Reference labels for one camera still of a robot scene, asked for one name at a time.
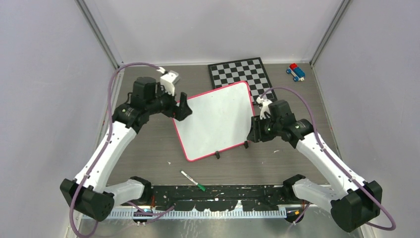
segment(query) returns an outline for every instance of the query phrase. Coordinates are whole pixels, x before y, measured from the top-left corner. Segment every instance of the metal frame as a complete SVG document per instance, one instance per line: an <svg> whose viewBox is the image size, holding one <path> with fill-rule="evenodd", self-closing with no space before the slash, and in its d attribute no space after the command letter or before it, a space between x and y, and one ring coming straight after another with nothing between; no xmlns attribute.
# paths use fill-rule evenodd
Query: metal frame
<svg viewBox="0 0 420 238"><path fill-rule="evenodd" d="M338 7L337 12L335 13L332 22L330 26L328 27L327 31L324 34L324 37L321 40L321 43L319 44L318 48L315 51L314 57L312 57L312 60L309 61L309 64L311 65L311 68L315 66L316 61L318 60L320 54L322 53L323 49L325 48L325 45L329 41L332 33L334 32L335 28L337 27L338 23L340 23L344 13L346 12L347 8L349 7L350 3L353 0L343 0Z"/></svg>
<svg viewBox="0 0 420 238"><path fill-rule="evenodd" d="M106 56L108 57L109 61L112 64L112 66L114 68L119 68L120 62L122 63L122 61L120 59L117 59L115 57L115 55L112 53L112 50L109 47L109 44L105 40L105 37L104 37L103 33L101 32L97 22L95 21L95 19L97 19L97 17L94 18L91 11L89 10L89 9L92 8L92 6L88 7L88 4L86 4L85 0L75 0L75 2L79 6L80 11L85 16L89 26L91 27L94 35L96 36L97 40L99 41L99 44L101 45L102 49L104 50Z"/></svg>
<svg viewBox="0 0 420 238"><path fill-rule="evenodd" d="M331 134L332 134L332 139L334 140L335 149L337 150L336 154L338 155L338 157L343 159L343 157L341 156L340 150L339 150L339 146L338 146L336 137L335 137L335 131L333 130L333 128L335 128L335 127L332 124L331 119L329 118L329 115L330 115L329 108L327 108L327 105L325 104L324 93L321 89L321 85L319 84L318 75L316 74L316 70L315 70L314 67L312 67L312 73L314 74L314 77L315 77L316 87L317 87L318 93L321 97L321 104L322 104L322 107L324 108L325 116L327 117L327 122L328 122L328 125L330 127L330 131L331 131Z"/></svg>
<svg viewBox="0 0 420 238"><path fill-rule="evenodd" d="M122 83L122 78L123 77L124 77L124 69L122 71L120 71L120 73L118 73L118 75L117 75L117 77L114 81L113 91L112 91L112 96L111 96L112 111L115 110L115 106L116 106L116 103L117 103L117 100L118 100L118 95L119 95L119 91L120 91L120 88L121 88L121 83ZM101 130L100 130L100 133L99 133L99 137L97 138L96 143L95 143L97 146L101 142L101 139L102 139L103 135L108 130L107 125L109 123L109 120L108 120L108 115L107 115L107 106L108 106L108 103L105 105L105 108L104 108L105 113L104 113L103 124L102 124Z"/></svg>

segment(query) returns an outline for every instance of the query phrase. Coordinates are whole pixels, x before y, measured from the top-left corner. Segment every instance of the toy car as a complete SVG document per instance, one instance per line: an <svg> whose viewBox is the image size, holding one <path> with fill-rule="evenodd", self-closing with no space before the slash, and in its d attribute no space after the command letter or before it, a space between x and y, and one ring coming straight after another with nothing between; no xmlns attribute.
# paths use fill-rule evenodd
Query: toy car
<svg viewBox="0 0 420 238"><path fill-rule="evenodd" d="M287 74L292 74L293 75L293 81L295 81L295 82L305 80L305 73L295 63L293 63L289 66L289 68L286 70L286 73Z"/></svg>

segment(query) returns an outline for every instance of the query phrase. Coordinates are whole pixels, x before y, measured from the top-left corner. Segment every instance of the white cable tray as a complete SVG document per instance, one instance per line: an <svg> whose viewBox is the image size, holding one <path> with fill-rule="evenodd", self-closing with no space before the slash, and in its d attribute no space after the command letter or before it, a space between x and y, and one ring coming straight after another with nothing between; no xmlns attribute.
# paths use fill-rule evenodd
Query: white cable tray
<svg viewBox="0 0 420 238"><path fill-rule="evenodd" d="M110 215L106 218L110 219L152 219L154 217L134 215L137 209L132 207L115 207ZM160 219L240 219L240 218L286 218L286 208L279 207L278 211L251 211L244 212L242 208L235 208L232 211L218 211L211 212L205 210L203 212L192 210L192 211L170 211ZM82 219L91 219L90 217L83 215Z"/></svg>

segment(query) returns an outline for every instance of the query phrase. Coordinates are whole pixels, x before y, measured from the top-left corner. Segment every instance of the marker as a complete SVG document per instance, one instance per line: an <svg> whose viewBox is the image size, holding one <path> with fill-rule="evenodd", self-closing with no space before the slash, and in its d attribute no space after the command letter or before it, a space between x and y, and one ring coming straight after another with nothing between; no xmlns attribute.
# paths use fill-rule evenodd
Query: marker
<svg viewBox="0 0 420 238"><path fill-rule="evenodd" d="M184 171L181 170L181 174L183 174L187 179L189 179L193 184L195 184L197 187L199 187L202 191L206 190L206 188L203 185L197 183L192 177L190 177Z"/></svg>

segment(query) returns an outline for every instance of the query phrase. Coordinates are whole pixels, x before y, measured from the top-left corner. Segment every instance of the gray tabletop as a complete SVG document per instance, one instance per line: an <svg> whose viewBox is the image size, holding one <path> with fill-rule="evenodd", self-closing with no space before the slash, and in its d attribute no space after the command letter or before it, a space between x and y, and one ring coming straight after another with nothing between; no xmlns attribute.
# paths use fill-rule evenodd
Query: gray tabletop
<svg viewBox="0 0 420 238"><path fill-rule="evenodd" d="M275 86L290 87L309 103L318 130L331 148L335 148L315 77L308 64L299 64L306 73L304 82L294 82L286 74L288 64L266 64L265 69ZM206 65L166 66L181 76L176 91L193 96L212 89ZM137 77L150 76L157 80L159 74L149 67L132 67L124 72L117 105L127 99ZM289 102L296 119L310 119L303 103L293 94L276 90L277 98ZM285 179L302 174L316 183L326 183L315 166L289 143L280 138L265 143L250 143L245 149L239 146L222 152L218 160L210 156L188 162L182 152L172 119L153 115L136 138L128 145L111 173L108 184L124 182L131 176L147 179L155 185L183 185L190 182L180 174L184 170L201 184L282 184Z"/></svg>

